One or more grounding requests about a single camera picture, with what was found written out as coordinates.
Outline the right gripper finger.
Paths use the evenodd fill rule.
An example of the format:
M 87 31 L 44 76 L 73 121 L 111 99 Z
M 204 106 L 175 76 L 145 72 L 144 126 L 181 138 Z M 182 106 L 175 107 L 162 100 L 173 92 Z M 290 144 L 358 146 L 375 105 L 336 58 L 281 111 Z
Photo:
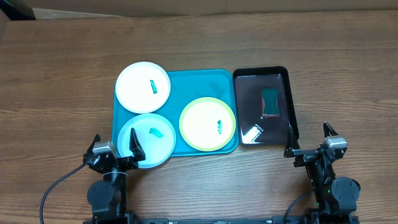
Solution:
M 325 121 L 323 123 L 323 131 L 324 131 L 324 136 L 327 138 L 329 136 L 337 136 L 338 133 L 330 126 L 330 124 Z
M 300 146 L 295 135 L 294 129 L 289 125 L 287 143 L 285 145 L 284 157 L 295 157 L 300 152 Z

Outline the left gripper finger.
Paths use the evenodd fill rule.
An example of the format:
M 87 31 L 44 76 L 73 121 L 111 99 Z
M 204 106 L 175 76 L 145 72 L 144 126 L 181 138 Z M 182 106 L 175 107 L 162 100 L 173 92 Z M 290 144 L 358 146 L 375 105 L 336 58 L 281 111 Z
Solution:
M 100 142 L 101 141 L 101 137 L 100 137 L 100 135 L 99 134 L 96 134 L 95 135 L 95 137 L 94 137 L 94 140 L 92 141 L 92 143 L 90 144 L 90 146 L 89 146 L 89 148 L 87 149 L 87 154 L 92 154 L 93 153 L 93 148 L 94 148 L 94 145 L 97 143 L 97 142 Z
M 132 156 L 136 161 L 144 161 L 146 159 L 146 154 L 138 140 L 136 130 L 134 128 L 131 128 L 129 150 L 132 152 Z

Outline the green sponge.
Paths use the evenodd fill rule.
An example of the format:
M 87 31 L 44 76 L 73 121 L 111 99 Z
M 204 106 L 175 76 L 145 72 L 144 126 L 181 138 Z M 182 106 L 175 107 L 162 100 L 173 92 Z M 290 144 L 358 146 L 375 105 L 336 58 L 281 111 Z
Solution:
M 277 106 L 277 100 L 279 97 L 279 91 L 276 88 L 266 88 L 261 90 L 262 96 L 262 117 L 273 117 L 279 116 L 279 109 Z

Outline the white plate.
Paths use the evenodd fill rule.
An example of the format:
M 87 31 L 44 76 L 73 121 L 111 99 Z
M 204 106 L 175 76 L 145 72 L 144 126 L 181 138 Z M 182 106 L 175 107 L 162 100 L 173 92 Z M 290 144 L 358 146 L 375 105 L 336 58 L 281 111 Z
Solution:
M 153 94 L 150 80 L 155 82 Z M 152 62 L 136 62 L 126 67 L 118 76 L 115 93 L 120 104 L 130 112 L 151 113 L 161 108 L 169 98 L 170 78 L 167 72 Z

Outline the yellow-green rimmed plate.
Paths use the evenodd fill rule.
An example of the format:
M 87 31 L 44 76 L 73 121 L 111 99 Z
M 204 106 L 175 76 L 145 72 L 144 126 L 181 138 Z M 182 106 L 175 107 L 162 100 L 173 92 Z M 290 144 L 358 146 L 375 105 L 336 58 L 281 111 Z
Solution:
M 218 133 L 217 121 L 222 121 L 223 132 Z M 192 148 L 212 152 L 226 146 L 236 130 L 233 110 L 222 100 L 202 97 L 184 107 L 179 118 L 183 140 Z

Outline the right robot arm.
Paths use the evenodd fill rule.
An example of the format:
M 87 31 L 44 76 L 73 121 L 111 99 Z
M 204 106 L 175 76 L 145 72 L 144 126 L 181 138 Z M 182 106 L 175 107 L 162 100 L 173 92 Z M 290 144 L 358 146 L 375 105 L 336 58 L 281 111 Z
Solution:
M 309 208 L 304 223 L 356 223 L 351 216 L 356 211 L 360 184 L 348 177 L 337 177 L 332 163 L 343 158 L 348 148 L 345 138 L 329 123 L 323 123 L 324 141 L 316 149 L 301 150 L 293 127 L 287 135 L 284 157 L 295 159 L 295 167 L 304 167 L 312 184 L 311 193 L 317 208 Z

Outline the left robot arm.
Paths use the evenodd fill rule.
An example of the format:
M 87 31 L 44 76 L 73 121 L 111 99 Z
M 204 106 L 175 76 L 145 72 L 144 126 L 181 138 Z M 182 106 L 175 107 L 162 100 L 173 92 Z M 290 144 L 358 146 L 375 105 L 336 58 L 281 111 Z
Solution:
M 113 142 L 102 142 L 97 134 L 83 156 L 85 165 L 103 175 L 87 191 L 87 200 L 93 214 L 92 223 L 141 222 L 133 211 L 127 209 L 127 171 L 137 169 L 138 162 L 146 158 L 133 128 L 127 138 L 127 149 L 132 155 L 119 157 Z

